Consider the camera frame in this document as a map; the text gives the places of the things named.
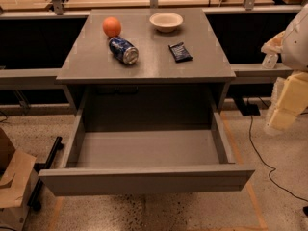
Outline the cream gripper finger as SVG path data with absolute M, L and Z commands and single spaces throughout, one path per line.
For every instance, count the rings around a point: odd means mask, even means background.
M 288 130 L 308 107 L 308 73 L 294 71 L 286 79 L 278 77 L 270 102 L 265 132 L 274 136 Z

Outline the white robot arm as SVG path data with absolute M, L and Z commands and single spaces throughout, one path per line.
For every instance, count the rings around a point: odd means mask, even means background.
M 266 42 L 263 68 L 274 68 L 278 56 L 293 70 L 286 79 L 274 83 L 265 131 L 278 135 L 289 129 L 308 107 L 308 5 L 305 5 L 287 28 Z

